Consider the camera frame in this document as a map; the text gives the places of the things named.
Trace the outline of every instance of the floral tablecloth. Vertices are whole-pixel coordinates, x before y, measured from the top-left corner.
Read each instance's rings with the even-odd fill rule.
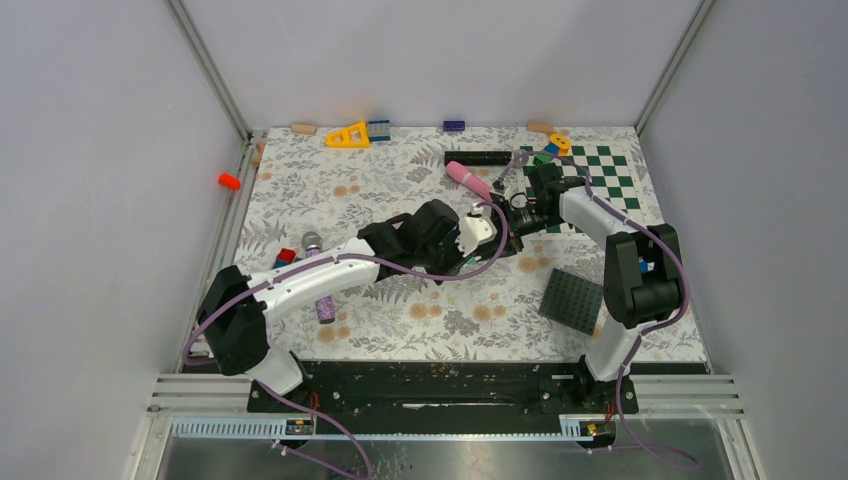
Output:
[[[465,213],[475,194],[444,173],[445,150],[541,149],[544,135],[524,128],[392,128],[391,141],[367,149],[329,149],[324,136],[271,129],[241,232],[235,262],[244,272],[271,268],[283,247],[300,252],[304,232],[315,230],[331,247],[375,221],[414,212],[438,198]],[[660,211],[635,132],[630,127],[571,128],[569,138],[619,145],[639,180],[647,223]],[[493,180],[500,170],[472,169]],[[510,183],[520,188],[520,169]],[[270,337],[302,359],[574,361],[590,336],[552,323],[536,312],[551,269],[601,283],[603,251],[583,234],[525,237],[525,250],[463,282],[398,276],[333,296],[337,320],[319,325],[314,306],[269,325]],[[602,308],[598,335],[608,312]],[[694,314],[656,332],[637,361],[704,361]]]

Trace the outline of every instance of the green and white checkerboard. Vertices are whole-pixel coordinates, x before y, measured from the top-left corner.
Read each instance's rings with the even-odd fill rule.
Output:
[[[580,144],[572,145],[569,155],[566,157],[582,167],[588,167],[589,175],[592,176],[592,184],[600,196],[625,212],[628,216],[639,223],[644,223],[642,208],[639,202],[638,188],[639,178],[631,169],[633,161],[630,152],[621,145],[615,144]],[[554,160],[562,169],[563,177],[583,176],[572,166],[562,166],[559,160]],[[533,189],[530,188],[528,175],[533,169],[532,165],[524,167],[524,191],[528,200],[535,198]],[[547,233],[580,233],[568,224],[549,227]]]

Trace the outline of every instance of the gray floor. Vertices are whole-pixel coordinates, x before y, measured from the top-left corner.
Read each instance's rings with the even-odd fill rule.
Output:
[[[587,455],[573,443],[559,442],[368,442],[377,479],[720,479],[732,478],[721,438],[707,420],[633,421],[640,438],[682,448],[702,467],[684,472],[643,451]],[[631,444],[619,433],[617,445]],[[296,457],[281,457],[268,442],[175,438],[169,443],[159,480],[334,479],[339,476]],[[303,451],[341,468],[364,473],[350,442],[314,441]],[[679,457],[673,460],[683,462]]]

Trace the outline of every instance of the purple microphone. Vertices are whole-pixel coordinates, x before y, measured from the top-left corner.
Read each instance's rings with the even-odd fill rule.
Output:
[[[321,235],[315,232],[306,232],[303,234],[302,245],[306,251],[306,258],[314,257],[321,253],[321,244]],[[336,321],[333,297],[329,295],[315,302],[315,311],[318,312],[318,323],[328,324]]]

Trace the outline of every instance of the gray wall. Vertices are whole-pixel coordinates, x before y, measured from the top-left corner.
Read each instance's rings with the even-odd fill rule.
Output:
[[[254,128],[632,125],[698,0],[186,0]]]
[[[844,478],[848,3],[717,2],[643,136],[769,478]]]
[[[161,1],[0,3],[0,478],[119,478],[235,133]]]

